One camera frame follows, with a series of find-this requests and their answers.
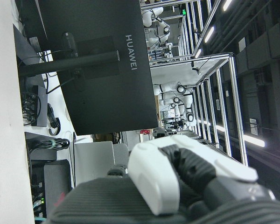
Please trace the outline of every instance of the ceiling light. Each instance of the ceiling light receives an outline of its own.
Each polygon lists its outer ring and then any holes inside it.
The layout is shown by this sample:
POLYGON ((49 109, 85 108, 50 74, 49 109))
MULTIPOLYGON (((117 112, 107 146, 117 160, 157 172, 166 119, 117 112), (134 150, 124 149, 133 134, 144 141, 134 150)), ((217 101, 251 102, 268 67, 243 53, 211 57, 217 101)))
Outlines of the ceiling light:
POLYGON ((204 39, 204 42, 206 43, 207 41, 209 41, 210 39, 210 36, 213 34, 215 28, 214 27, 211 27, 208 34, 206 35, 205 39, 204 39))
POLYGON ((244 134, 244 140, 247 141, 247 142, 250 142, 254 145, 260 146, 260 147, 266 146, 266 143, 263 140, 254 138, 254 137, 249 136, 249 135, 244 134))
POLYGON ((201 54, 201 49, 199 49, 199 50, 197 51, 197 53, 196 53, 196 55, 195 55, 195 58, 198 58, 200 54, 201 54))
MULTIPOLYGON (((200 120, 200 119, 198 119, 198 122, 199 122, 199 123, 201 123, 201 120, 200 120)), ((203 123, 204 123, 205 125, 207 125, 206 120, 204 120, 204 121, 203 121, 203 123)), ((211 123, 210 123, 210 122, 209 122, 209 126, 211 126, 211 123)))
POLYGON ((216 129, 221 131, 221 132, 225 132, 225 128, 219 126, 219 125, 216 125, 216 129))
MULTIPOLYGON (((221 131, 221 132, 225 132, 225 128, 223 128, 223 127, 221 127, 219 125, 216 125, 216 129, 221 131)), ((250 143, 252 143, 254 145, 260 146, 260 147, 266 146, 266 143, 263 140, 254 138, 254 137, 249 136, 249 135, 245 135, 244 134, 244 140, 247 141, 247 142, 250 142, 250 143)))
POLYGON ((227 8, 228 8, 228 6, 230 5, 231 1, 232 1, 232 0, 226 0, 225 4, 224 4, 224 6, 223 6, 223 10, 224 10, 224 11, 227 10, 227 8))

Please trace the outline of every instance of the gray fabric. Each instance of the gray fabric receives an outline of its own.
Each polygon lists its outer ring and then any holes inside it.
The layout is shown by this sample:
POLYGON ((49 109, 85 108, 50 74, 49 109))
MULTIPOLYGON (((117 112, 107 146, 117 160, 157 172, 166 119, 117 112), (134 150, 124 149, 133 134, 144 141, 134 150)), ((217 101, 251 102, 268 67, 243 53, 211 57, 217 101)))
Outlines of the gray fabric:
MULTIPOLYGON (((192 191, 182 190, 181 197, 189 196, 192 191)), ((80 184, 45 224, 184 224, 188 221, 182 204, 175 215, 154 216, 131 179, 126 177, 99 178, 80 184)))

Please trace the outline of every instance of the monitor back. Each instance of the monitor back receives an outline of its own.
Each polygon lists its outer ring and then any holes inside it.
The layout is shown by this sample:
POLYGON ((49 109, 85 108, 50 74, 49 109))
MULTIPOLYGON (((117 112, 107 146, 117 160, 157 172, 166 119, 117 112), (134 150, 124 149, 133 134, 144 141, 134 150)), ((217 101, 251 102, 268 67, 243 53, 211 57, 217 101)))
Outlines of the monitor back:
MULTIPOLYGON (((46 0, 39 5, 51 51, 63 49, 66 31, 73 34, 80 56, 119 51, 119 62, 82 68, 84 91, 74 82, 62 86, 77 134, 157 127, 139 1, 46 0)), ((58 78, 69 80, 70 71, 58 72, 58 78)))

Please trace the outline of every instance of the white desk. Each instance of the white desk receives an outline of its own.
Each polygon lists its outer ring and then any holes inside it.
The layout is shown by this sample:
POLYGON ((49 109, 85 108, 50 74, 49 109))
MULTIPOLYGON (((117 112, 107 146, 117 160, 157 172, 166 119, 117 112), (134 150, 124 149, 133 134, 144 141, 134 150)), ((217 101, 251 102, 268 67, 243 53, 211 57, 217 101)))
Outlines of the white desk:
MULTIPOLYGON (((0 224, 33 224, 24 131, 49 133, 47 128, 23 127, 13 23, 21 30, 14 0, 0 1, 0 224)), ((58 83, 57 77, 50 78, 51 86, 58 83)), ((71 139, 74 129, 66 118, 61 90, 51 93, 48 102, 61 121, 57 137, 71 139)), ((68 150, 58 152, 57 158, 68 159, 68 150)))

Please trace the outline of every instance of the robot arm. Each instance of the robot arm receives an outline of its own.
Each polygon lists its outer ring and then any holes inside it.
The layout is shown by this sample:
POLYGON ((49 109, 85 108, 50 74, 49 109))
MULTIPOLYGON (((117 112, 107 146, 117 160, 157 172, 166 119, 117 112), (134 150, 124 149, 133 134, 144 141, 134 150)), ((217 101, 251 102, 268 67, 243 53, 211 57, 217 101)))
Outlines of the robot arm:
POLYGON ((159 100, 173 99, 175 103, 180 103, 180 99, 174 93, 170 93, 168 91, 177 91, 180 94, 179 97, 182 98, 182 102, 184 105, 183 110, 180 110, 180 115, 182 115, 183 118, 186 118, 187 126, 196 125, 197 120, 192 112, 193 95, 191 91, 178 82, 169 82, 160 85, 154 85, 154 94, 156 96, 159 96, 159 100))
POLYGON ((178 211, 179 177, 203 196, 208 213, 230 202, 274 201, 273 193, 256 183, 255 169, 184 135, 137 144, 128 173, 155 215, 178 211))
POLYGON ((163 7, 145 9, 142 11, 142 20, 145 27, 150 27, 152 22, 156 20, 156 17, 163 12, 163 7))
POLYGON ((158 43, 164 43, 166 40, 168 40, 168 37, 170 36, 170 26, 158 16, 156 17, 156 20, 159 22, 160 27, 163 28, 164 35, 149 38, 146 43, 148 48, 153 48, 154 45, 158 43))

